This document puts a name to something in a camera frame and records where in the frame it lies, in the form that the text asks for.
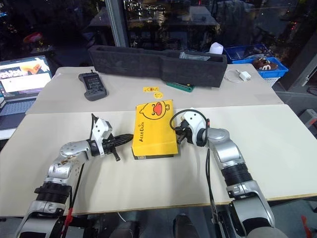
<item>green object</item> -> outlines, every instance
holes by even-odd
[[[180,83],[166,83],[168,86],[183,90],[185,92],[191,93],[195,86],[191,84],[180,84]]]

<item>yellow box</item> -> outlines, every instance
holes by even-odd
[[[165,100],[136,107],[132,151],[135,159],[172,157],[178,153],[176,134],[170,128],[173,101]]]

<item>black cable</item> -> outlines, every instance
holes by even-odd
[[[204,145],[207,143],[207,135],[208,135],[208,126],[209,126],[209,123],[208,123],[208,119],[204,116],[204,114],[202,114],[201,112],[195,110],[195,109],[185,109],[185,110],[181,110],[179,112],[177,112],[174,116],[172,116],[172,118],[170,119],[169,121],[169,126],[170,128],[172,128],[173,130],[176,131],[176,129],[173,127],[172,123],[173,123],[173,120],[181,113],[185,113],[185,112],[195,112],[195,113],[198,113],[199,115],[202,116],[202,118],[205,120],[205,123],[206,123],[206,128],[205,128],[205,140],[204,140]]]
[[[75,198],[76,198],[76,195],[77,195],[77,191],[78,191],[78,187],[79,187],[79,182],[80,182],[80,179],[81,179],[81,175],[82,175],[82,173],[83,173],[84,165],[85,165],[85,164],[83,164],[83,165],[81,166],[81,169],[80,169],[80,173],[79,173],[78,180],[77,180],[77,184],[76,184],[76,188],[75,188],[74,197],[72,198],[72,201],[69,201],[69,209],[71,209],[71,208],[74,207]],[[68,231],[68,226],[65,226],[65,229],[64,229],[64,231],[63,231],[62,238],[66,238],[67,231]]]
[[[91,129],[90,129],[90,136],[89,136],[90,140],[93,135],[93,128],[94,128],[94,114],[91,113]]]
[[[73,207],[74,207],[75,198],[76,198],[76,195],[77,195],[77,191],[78,191],[78,187],[79,187],[79,182],[80,182],[80,179],[81,179],[81,174],[83,173],[84,165],[85,165],[85,164],[83,164],[83,165],[81,166],[81,169],[80,169],[80,173],[79,173],[79,176],[78,176],[78,181],[77,181],[76,188],[75,188],[75,192],[74,192],[74,197],[73,197],[73,200],[72,200],[72,203],[71,203],[71,207],[70,207],[70,208],[73,208]]]
[[[70,192],[69,192],[69,209],[70,209],[70,206],[72,204],[72,198],[73,198],[73,188],[70,188]]]
[[[314,96],[317,96],[317,87],[315,86],[308,87],[307,92]]]
[[[210,182],[210,148],[208,148],[207,151],[207,157],[206,157],[206,178],[207,178],[207,183],[208,183],[208,189],[209,189],[209,199],[210,199],[210,204],[212,207],[212,211],[213,215],[212,215],[212,223],[214,225],[214,230],[216,233],[216,237],[217,238],[222,238],[221,235],[221,230],[220,230],[220,225],[219,225],[219,221],[218,219],[215,221],[214,219],[217,217],[217,210],[213,201],[213,194],[212,194],[212,190],[211,190],[211,182]]]

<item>device screen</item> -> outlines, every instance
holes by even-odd
[[[87,89],[99,89],[102,88],[102,84],[98,76],[87,76],[84,77],[85,84],[87,85]]]
[[[0,62],[0,90],[8,99],[39,93],[51,77],[45,56]]]

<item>monitor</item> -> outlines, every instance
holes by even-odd
[[[51,78],[45,56],[0,62],[0,90],[6,100],[36,96]]]

